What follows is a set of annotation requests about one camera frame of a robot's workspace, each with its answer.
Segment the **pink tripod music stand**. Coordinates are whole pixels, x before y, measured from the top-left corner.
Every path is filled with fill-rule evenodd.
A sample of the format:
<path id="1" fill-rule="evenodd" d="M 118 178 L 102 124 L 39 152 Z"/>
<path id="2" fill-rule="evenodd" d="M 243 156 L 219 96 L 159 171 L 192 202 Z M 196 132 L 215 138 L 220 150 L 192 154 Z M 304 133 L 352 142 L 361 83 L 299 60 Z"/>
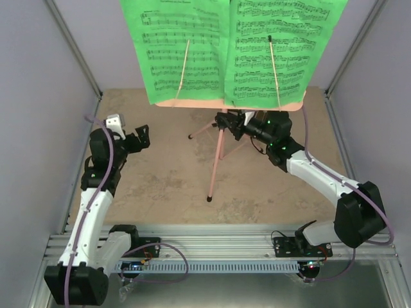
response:
<path id="1" fill-rule="evenodd" d="M 294 112 L 302 108 L 304 104 L 304 98 L 306 92 L 304 92 L 302 100 L 294 103 L 290 103 L 285 107 L 273 107 L 273 108 L 252 108 L 252 107 L 234 107 L 225 105 L 223 99 L 212 99 L 212 100 L 198 100 L 198 99 L 169 99 L 166 101 L 161 101 L 155 105 L 158 107 L 169 107 L 169 108 L 206 108 L 220 110 L 223 113 L 227 113 L 229 110 L 245 110 L 246 112 L 268 112 L 268 111 L 287 111 Z M 216 151 L 214 155 L 213 171 L 211 175 L 211 183 L 209 186 L 209 192 L 207 194 L 207 202 L 212 202 L 214 185 L 216 182 L 217 167 L 220 160 L 223 160 L 224 156 L 224 140 L 225 140 L 225 128 L 219 128 L 218 130 L 218 141 L 216 145 Z"/>

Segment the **green sheet music page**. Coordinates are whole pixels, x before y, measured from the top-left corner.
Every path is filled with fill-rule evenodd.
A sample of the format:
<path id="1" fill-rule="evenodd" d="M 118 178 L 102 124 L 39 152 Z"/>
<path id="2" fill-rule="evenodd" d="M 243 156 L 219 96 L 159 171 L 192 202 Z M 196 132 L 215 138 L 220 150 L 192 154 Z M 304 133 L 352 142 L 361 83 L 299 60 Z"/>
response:
<path id="1" fill-rule="evenodd" d="M 229 1 L 121 1 L 150 104 L 224 97 Z"/>
<path id="2" fill-rule="evenodd" d="M 347 1 L 231 1 L 225 103 L 284 110 L 303 100 Z"/>

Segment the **brown wooden metronome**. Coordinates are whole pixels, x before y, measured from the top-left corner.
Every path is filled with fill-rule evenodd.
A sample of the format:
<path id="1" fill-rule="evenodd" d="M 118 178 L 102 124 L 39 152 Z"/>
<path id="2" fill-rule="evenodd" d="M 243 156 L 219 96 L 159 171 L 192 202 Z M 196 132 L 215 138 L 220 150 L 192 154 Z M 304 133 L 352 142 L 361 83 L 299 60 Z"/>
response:
<path id="1" fill-rule="evenodd" d="M 256 112 L 255 118 L 264 122 L 267 118 L 267 111 L 266 110 L 258 110 Z"/>

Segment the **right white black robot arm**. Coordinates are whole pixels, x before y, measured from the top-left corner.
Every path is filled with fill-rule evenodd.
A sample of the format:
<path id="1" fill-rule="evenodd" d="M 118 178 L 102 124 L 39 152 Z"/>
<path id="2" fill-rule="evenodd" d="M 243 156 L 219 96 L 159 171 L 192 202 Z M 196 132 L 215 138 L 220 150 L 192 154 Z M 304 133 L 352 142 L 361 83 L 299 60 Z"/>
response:
<path id="1" fill-rule="evenodd" d="M 228 129 L 237 141 L 247 135 L 262 142 L 275 167 L 300 178 L 335 207 L 333 221 L 312 221 L 295 231 L 290 242 L 300 255 L 322 252 L 328 243 L 357 248 L 387 227 L 378 187 L 346 178 L 312 157 L 292 138 L 287 112 L 269 111 L 266 119 L 258 119 L 252 112 L 233 110 L 217 113 L 215 120 L 217 127 Z"/>

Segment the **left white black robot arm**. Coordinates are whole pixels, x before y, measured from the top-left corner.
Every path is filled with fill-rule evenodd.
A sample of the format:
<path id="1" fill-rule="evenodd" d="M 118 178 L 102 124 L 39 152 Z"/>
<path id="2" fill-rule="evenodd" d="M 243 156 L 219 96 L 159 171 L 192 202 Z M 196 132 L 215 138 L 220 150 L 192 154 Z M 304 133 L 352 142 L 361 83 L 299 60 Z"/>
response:
<path id="1" fill-rule="evenodd" d="M 127 157 L 149 146 L 147 125 L 130 134 L 125 134 L 119 124 L 91 132 L 91 154 L 85 160 L 81 178 L 78 215 L 63 254 L 44 274 L 58 305 L 101 305 L 107 297 L 109 276 L 119 259 L 139 252 L 139 234 L 132 225 L 116 225 L 103 244 L 98 242 Z"/>

